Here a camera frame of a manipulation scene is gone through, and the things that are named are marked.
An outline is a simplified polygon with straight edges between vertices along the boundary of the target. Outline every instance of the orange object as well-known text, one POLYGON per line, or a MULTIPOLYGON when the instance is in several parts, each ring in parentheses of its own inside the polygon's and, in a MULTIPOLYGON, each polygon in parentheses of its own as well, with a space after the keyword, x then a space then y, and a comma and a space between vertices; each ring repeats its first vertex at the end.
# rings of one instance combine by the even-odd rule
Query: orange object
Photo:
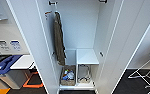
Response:
POLYGON ((10 88, 8 89, 0 89, 0 94, 7 94, 7 92, 10 90, 10 88))
POLYGON ((38 85, 27 85, 33 74, 38 74, 38 72, 31 73, 30 78, 28 78, 28 80, 24 83, 23 87, 27 87, 27 88, 40 88, 40 87, 43 87, 43 83, 38 84, 38 85))

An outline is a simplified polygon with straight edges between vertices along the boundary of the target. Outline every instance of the clothes rod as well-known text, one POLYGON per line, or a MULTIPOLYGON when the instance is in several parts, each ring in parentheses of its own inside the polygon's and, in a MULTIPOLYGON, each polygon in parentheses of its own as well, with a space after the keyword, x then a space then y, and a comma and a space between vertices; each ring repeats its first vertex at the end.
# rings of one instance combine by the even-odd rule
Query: clothes rod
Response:
POLYGON ((49 1, 49 5, 52 5, 52 4, 54 4, 54 5, 55 5, 55 4, 57 4, 57 3, 58 3, 58 2, 55 2, 55 3, 51 3, 51 2, 49 1))
POLYGON ((101 1, 101 0, 99 0, 100 2, 104 2, 104 3, 107 3, 107 0, 105 0, 105 1, 101 1))

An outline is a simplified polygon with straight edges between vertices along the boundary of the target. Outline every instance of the gray towel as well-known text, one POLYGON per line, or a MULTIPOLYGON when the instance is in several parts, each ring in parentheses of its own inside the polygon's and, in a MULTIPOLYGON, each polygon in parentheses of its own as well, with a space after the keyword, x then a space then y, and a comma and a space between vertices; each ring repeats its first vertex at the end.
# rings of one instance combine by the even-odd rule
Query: gray towel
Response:
POLYGON ((60 21, 60 14, 58 12, 55 12, 54 39, 57 61, 59 61, 59 65, 64 66, 66 55, 64 53, 65 47, 63 44, 62 24, 60 21))

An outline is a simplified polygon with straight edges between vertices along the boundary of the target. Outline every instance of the locker shelf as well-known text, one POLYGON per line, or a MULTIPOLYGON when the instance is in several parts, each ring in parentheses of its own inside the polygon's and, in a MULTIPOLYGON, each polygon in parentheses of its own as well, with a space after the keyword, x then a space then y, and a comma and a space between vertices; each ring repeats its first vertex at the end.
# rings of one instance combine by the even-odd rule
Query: locker shelf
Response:
POLYGON ((60 85, 61 90, 94 90, 93 81, 90 83, 76 83, 75 86, 62 86, 60 85))
POLYGON ((93 49, 77 49, 77 64, 99 64, 93 49))

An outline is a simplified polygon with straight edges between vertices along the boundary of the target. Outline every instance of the white locker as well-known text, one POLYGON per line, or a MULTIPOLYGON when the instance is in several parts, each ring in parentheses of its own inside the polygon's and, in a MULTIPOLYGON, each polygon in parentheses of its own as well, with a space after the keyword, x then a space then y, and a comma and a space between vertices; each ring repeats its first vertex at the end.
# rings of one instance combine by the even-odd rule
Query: white locker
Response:
POLYGON ((6 1, 49 94, 65 88, 113 93, 150 24, 150 0, 57 0, 57 10, 49 0, 6 1), (61 15, 66 64, 90 64, 94 85, 59 85, 62 67, 51 36, 55 11, 61 15))

